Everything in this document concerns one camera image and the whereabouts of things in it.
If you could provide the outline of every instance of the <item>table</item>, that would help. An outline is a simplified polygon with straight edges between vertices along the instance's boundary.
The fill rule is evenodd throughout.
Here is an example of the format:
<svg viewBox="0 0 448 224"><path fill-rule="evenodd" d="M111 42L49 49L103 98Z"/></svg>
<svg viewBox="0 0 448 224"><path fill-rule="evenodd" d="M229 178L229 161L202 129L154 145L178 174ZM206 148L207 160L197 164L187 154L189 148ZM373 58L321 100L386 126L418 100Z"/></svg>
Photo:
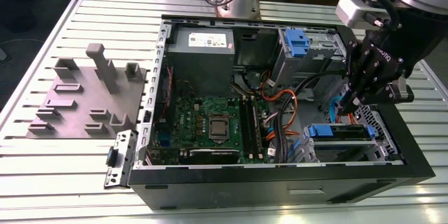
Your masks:
<svg viewBox="0 0 448 224"><path fill-rule="evenodd" d="M339 24L333 12L327 6L261 2L263 20ZM105 155L114 140L26 139L27 124L55 77L50 67L57 59L73 57L78 66L93 66L83 51L87 43L98 42L115 67L137 62L150 68L161 14L214 15L201 0L69 2L0 114L0 220L63 224L448 222L448 93L423 61L409 78L415 101L397 108L435 177L354 204L150 211L129 189L102 189ZM361 30L354 33L362 37Z"/></svg>

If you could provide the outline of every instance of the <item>wire bundle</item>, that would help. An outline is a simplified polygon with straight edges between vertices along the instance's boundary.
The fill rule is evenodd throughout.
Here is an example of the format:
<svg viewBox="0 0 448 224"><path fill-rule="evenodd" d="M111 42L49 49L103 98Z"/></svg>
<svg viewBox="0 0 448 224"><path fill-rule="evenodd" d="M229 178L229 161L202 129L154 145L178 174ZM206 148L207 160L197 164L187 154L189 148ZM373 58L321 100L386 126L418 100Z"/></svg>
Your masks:
<svg viewBox="0 0 448 224"><path fill-rule="evenodd" d="M283 101L281 109L278 110L277 116L274 118L274 127L273 127L273 131L274 131L274 136L275 136L275 141L277 141L277 146L279 151L274 153L274 161L279 162L279 163L285 163L286 162L286 136L285 136L285 132L281 130L282 128L282 124L281 124L281 118L282 118L282 114L283 111L287 108L287 104L290 103L290 100L293 99L294 102L297 101L297 97L295 95L299 94L301 90L317 79L319 79L322 76L326 75L339 75L343 76L345 75L345 71L343 70L335 70L335 71L326 71L326 72L321 72L317 73L311 76L309 76L306 79L303 79L301 81L301 83L297 85L297 87L294 88L294 95L289 95L287 99Z"/></svg>
<svg viewBox="0 0 448 224"><path fill-rule="evenodd" d="M230 87L231 89L239 94L239 95L245 95L245 96L250 96L254 94L254 92L251 91L245 91L241 86L238 84L235 84L235 82L230 81Z"/></svg>
<svg viewBox="0 0 448 224"><path fill-rule="evenodd" d="M190 82L189 81L186 81L186 80L177 80L177 83L183 83L183 84L186 84L186 87L189 88L189 92L186 92L186 93L181 93L179 95L181 96L183 96L183 95L187 95L187 94L193 94L194 95L194 89L193 89L193 87L191 87L191 85L190 85Z"/></svg>
<svg viewBox="0 0 448 224"><path fill-rule="evenodd" d="M289 93L290 94L290 97L293 99L293 107L294 107L294 111L291 113L291 116L290 116L290 119L289 119L289 122L286 125L282 126L282 129L286 130L290 126L291 126L291 123L293 123L293 120L295 118L295 114L297 114L297 110L298 110L298 103L297 103L297 97L295 97L295 94L293 93L291 90L289 89L285 89L285 90L281 90L275 95L267 97L263 93L263 86L265 86L265 82L267 81L270 77L270 72L267 73L267 78L266 80L262 82L261 84L261 96L262 98L266 100L266 101L275 101L283 94ZM270 132L267 134L267 136L265 137L266 140L270 140L274 138L274 132Z"/></svg>

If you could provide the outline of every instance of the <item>motherboard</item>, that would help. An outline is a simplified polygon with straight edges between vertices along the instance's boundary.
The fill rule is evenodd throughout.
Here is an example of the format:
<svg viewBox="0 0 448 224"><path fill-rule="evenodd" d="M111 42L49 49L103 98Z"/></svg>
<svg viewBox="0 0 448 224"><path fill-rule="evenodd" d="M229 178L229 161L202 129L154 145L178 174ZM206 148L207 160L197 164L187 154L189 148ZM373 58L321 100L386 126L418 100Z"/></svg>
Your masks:
<svg viewBox="0 0 448 224"><path fill-rule="evenodd" d="M157 134L151 160L163 165L267 162L259 127L265 110L253 97L177 98L173 129Z"/></svg>

